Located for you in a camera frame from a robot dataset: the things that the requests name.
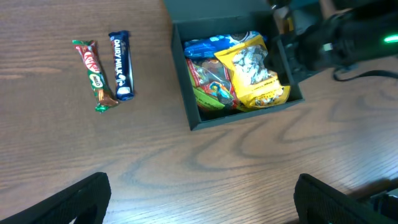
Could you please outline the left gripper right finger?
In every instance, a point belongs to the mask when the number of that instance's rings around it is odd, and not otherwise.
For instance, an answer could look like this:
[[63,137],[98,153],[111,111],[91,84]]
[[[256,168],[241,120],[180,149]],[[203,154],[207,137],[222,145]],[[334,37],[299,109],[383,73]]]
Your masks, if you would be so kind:
[[300,174],[294,204],[304,224],[397,224],[397,180],[378,180],[346,195],[309,174]]

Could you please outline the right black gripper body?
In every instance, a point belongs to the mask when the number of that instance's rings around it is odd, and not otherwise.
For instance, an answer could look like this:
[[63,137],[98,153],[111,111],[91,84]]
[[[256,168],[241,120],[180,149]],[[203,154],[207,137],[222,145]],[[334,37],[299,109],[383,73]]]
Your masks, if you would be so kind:
[[299,61],[297,49],[294,35],[281,34],[269,41],[269,69],[277,73],[281,84],[298,84],[317,74]]

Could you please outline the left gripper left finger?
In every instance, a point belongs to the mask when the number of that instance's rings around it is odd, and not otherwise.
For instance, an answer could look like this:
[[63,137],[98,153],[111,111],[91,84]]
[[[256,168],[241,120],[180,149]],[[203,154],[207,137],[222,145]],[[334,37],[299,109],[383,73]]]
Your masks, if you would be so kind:
[[111,197],[106,173],[97,172],[1,224],[102,224]]

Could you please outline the yellow Hacks candy bag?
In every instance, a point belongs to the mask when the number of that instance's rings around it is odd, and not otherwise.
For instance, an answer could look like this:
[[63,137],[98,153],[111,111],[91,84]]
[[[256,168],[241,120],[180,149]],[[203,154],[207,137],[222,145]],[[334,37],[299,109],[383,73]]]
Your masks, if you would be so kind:
[[236,97],[245,110],[269,108],[287,101],[290,86],[281,85],[278,74],[265,64],[270,56],[261,35],[215,56],[228,69]]

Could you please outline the green Haribo gummy bag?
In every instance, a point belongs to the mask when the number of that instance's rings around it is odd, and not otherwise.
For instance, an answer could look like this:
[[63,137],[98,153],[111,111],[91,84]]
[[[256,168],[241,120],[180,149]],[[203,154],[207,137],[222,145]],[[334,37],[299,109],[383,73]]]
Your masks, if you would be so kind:
[[238,106],[228,69],[216,58],[186,59],[198,107],[204,111],[234,110]]

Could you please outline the blue Oreo cookie pack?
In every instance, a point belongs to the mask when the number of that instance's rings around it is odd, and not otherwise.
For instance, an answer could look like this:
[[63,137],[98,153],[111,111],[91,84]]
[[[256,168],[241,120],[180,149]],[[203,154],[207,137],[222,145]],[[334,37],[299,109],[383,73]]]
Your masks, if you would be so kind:
[[214,58],[215,53],[261,36],[266,42],[267,37],[257,31],[239,34],[221,34],[204,39],[193,39],[183,43],[184,56],[190,59]]

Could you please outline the green red KitKat Milo bar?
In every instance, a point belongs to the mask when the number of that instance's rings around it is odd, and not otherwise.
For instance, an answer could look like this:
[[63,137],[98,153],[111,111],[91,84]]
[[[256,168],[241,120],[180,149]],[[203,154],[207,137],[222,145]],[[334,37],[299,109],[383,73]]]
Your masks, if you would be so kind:
[[95,110],[104,113],[116,107],[119,102],[115,99],[100,63],[95,40],[72,40],[74,48],[79,52],[90,80],[91,89],[96,99]]

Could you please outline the dark green box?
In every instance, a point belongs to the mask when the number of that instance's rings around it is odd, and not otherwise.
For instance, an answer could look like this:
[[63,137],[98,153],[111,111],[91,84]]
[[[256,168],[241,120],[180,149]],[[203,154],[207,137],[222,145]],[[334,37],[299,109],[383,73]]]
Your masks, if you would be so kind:
[[[164,4],[172,20],[172,56],[192,131],[282,111],[304,100],[299,84],[294,81],[289,70],[273,12],[264,1],[168,0]],[[268,38],[267,47],[271,50],[271,65],[277,70],[282,83],[291,87],[286,103],[247,113],[220,111],[205,115],[199,111],[195,100],[182,43],[217,34],[238,34],[252,30]]]

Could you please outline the blue Dairy Milk bar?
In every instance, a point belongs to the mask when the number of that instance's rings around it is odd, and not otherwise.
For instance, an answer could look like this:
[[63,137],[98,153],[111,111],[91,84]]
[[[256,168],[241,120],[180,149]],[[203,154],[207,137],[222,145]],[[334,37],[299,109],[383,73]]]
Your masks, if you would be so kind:
[[121,30],[109,33],[113,48],[116,98],[127,101],[134,98],[134,78],[131,63],[129,32]]

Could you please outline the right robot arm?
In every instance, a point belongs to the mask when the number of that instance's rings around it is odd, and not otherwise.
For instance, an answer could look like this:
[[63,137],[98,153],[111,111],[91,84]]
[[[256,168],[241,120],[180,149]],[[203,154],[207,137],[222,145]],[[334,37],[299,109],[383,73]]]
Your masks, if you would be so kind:
[[397,55],[397,1],[352,1],[346,12],[299,32],[303,16],[285,16],[289,31],[282,36],[282,56],[295,82],[328,68],[333,79],[363,61]]

